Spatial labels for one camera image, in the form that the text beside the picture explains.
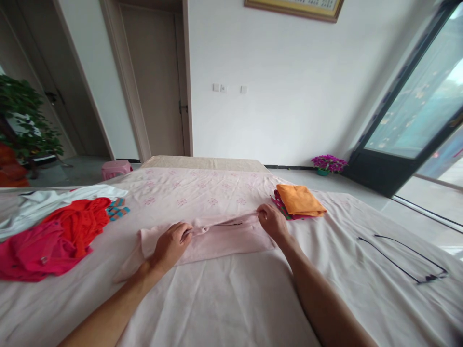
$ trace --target white wall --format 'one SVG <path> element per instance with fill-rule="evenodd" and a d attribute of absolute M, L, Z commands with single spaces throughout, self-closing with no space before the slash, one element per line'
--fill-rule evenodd
<path fill-rule="evenodd" d="M 365 104 L 378 99 L 434 3 L 347 0 L 330 24 L 243 0 L 189 0 L 195 156 L 279 165 L 345 157 L 351 126 L 371 116 Z M 229 90 L 213 92 L 212 83 Z"/>
<path fill-rule="evenodd" d="M 139 159 L 98 0 L 58 0 L 116 158 Z"/>

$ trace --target picture frame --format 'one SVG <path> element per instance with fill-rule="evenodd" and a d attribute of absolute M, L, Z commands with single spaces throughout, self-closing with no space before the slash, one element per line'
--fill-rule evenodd
<path fill-rule="evenodd" d="M 338 21 L 344 0 L 245 0 L 246 7 L 331 23 Z"/>

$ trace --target mattress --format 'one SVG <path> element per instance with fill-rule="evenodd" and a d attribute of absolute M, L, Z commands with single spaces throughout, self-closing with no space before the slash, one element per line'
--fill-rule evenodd
<path fill-rule="evenodd" d="M 206 215 L 241 214 L 271 203 L 269 173 L 182 168 L 136 170 L 114 184 L 131 212 L 108 224 L 94 251 L 61 277 L 0 281 L 0 345 L 55 346 L 119 288 L 113 277 L 136 233 Z M 463 263 L 348 194 L 313 191 L 324 217 L 288 221 L 304 253 L 379 346 L 457 346 L 463 341 Z M 449 277 L 417 285 L 444 267 Z M 280 250 L 234 254 L 178 266 L 148 293 L 119 346 L 319 346 Z"/>
<path fill-rule="evenodd" d="M 211 169 L 269 173 L 258 160 L 226 159 L 226 158 L 200 158 L 179 156 L 154 156 L 141 166 L 142 168 L 165 167 L 186 169 Z"/>

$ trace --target forearm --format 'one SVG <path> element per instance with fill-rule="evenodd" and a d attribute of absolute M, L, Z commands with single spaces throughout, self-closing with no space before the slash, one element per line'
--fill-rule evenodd
<path fill-rule="evenodd" d="M 85 319 L 59 347 L 113 347 L 145 295 L 163 273 L 143 264 L 129 281 Z"/>
<path fill-rule="evenodd" d="M 302 308 L 321 344 L 376 346 L 328 281 L 310 263 L 290 235 L 277 241 L 294 275 Z"/>

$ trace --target pink stool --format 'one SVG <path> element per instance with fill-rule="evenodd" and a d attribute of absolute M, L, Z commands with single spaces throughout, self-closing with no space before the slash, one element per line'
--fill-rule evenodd
<path fill-rule="evenodd" d="M 125 175 L 133 170 L 132 165 L 130 165 L 127 160 L 107 161 L 101 167 L 101 173 L 103 174 L 104 181 L 116 177 L 119 174 Z"/>

